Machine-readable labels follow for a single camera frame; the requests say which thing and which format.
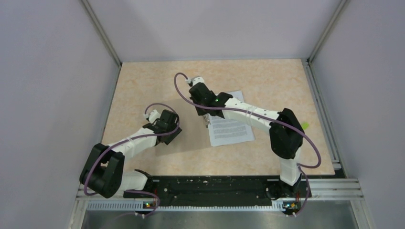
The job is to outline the printed white paper sheets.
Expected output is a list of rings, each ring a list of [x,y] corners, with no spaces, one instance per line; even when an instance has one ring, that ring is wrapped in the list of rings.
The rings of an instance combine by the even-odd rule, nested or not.
[[[255,140],[252,127],[232,119],[218,116],[206,116],[208,132],[212,147],[233,145]]]

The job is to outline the metal folder clip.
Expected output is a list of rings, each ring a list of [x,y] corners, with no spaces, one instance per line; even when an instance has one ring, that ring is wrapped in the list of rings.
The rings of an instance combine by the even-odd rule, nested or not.
[[[208,126],[211,124],[210,115],[209,114],[204,115],[203,119],[204,119],[205,127],[208,128]]]

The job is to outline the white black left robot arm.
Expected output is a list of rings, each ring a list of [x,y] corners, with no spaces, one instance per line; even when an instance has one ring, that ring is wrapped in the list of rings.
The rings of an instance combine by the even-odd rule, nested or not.
[[[133,171],[131,176],[125,176],[124,165],[146,149],[160,143],[168,145],[181,128],[179,115],[172,110],[153,110],[145,118],[147,123],[132,135],[108,145],[98,143],[91,149],[79,181],[94,195],[110,198],[119,190],[134,189],[141,197],[148,197],[153,192],[146,174]]]

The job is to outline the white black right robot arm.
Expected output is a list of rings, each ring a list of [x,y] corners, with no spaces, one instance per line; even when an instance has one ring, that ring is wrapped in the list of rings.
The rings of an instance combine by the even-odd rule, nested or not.
[[[204,83],[191,86],[189,93],[199,116],[209,114],[236,120],[269,134],[271,149],[280,161],[281,193],[292,197],[299,191],[297,163],[303,137],[298,132],[303,129],[292,110],[284,108],[277,112],[258,108],[228,93],[215,94]]]

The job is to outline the light green block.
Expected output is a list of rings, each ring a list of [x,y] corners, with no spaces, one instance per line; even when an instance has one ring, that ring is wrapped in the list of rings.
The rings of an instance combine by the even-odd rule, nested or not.
[[[303,122],[303,123],[301,123],[301,127],[303,130],[306,130],[309,127],[309,123]]]

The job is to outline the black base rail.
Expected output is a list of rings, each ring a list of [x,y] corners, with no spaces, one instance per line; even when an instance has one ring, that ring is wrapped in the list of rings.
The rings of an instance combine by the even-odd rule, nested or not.
[[[152,193],[160,206],[237,207],[271,206],[284,198],[311,197],[305,178],[290,187],[279,176],[151,176],[142,194],[125,191],[124,198],[147,198]]]

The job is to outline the aluminium frame rail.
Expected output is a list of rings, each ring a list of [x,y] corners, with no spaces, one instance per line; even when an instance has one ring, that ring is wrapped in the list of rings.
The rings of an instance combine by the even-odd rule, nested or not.
[[[309,179],[309,184],[313,200],[361,200],[364,197],[360,183],[355,178],[314,178]]]

